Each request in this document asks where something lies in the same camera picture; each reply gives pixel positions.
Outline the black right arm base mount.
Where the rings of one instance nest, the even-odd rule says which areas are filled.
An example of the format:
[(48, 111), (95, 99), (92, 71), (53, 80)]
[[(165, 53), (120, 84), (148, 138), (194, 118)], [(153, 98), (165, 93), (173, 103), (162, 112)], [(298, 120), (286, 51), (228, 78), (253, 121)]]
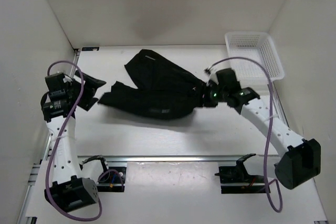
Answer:
[(214, 175), (219, 177), (221, 194), (265, 194), (263, 171), (252, 173), (248, 171), (248, 161), (264, 158), (257, 154), (247, 154), (240, 157), (235, 165), (219, 166)]

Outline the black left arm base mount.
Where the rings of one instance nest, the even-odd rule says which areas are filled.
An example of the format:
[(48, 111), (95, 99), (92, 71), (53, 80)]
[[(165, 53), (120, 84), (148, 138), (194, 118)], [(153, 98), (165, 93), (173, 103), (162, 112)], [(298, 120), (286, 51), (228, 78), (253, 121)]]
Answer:
[(99, 192), (124, 192), (126, 163), (115, 163), (102, 155), (95, 155), (80, 161), (79, 165), (83, 177), (94, 180)]

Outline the black shorts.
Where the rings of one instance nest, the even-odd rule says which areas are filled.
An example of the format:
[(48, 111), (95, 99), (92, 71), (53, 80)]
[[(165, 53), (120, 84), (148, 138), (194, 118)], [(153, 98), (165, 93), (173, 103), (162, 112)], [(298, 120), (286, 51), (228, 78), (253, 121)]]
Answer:
[(180, 119), (203, 106), (206, 82), (153, 50), (140, 50), (124, 67), (136, 87), (117, 81), (98, 104), (159, 120)]

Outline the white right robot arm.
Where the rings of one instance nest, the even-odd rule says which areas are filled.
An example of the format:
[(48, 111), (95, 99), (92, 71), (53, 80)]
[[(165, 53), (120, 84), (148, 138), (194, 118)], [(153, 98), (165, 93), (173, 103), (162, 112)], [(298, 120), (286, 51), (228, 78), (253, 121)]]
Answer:
[(192, 127), (196, 132), (204, 132), (204, 124), (196, 124), (194, 118), (197, 109), (208, 109), (209, 118), (203, 122), (217, 122), (227, 132), (228, 122), (222, 122), (214, 112), (220, 103), (226, 103), (262, 132), (266, 145), (272, 145), (281, 157), (273, 170), (263, 165), (264, 176), (273, 175), (286, 188), (293, 189), (319, 175), (320, 144), (287, 128), (273, 114), (272, 105), (265, 105), (254, 89), (240, 86), (233, 69), (214, 73), (206, 69), (207, 82), (180, 67), (128, 68), (127, 72), (135, 87), (116, 82), (98, 99), (98, 106), (109, 112), (105, 123), (127, 121), (177, 131)]

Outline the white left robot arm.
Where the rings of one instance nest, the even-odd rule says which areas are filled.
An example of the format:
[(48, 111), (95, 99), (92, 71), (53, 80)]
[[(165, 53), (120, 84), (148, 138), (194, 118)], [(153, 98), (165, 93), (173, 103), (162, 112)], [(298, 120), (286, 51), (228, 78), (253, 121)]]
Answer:
[(107, 162), (101, 155), (79, 161), (75, 139), (75, 107), (89, 111), (98, 101), (96, 91), (106, 84), (79, 71), (74, 78), (56, 73), (45, 78), (48, 92), (40, 105), (51, 137), (51, 166), (45, 198), (62, 211), (71, 211), (99, 201), (97, 182), (110, 176)]

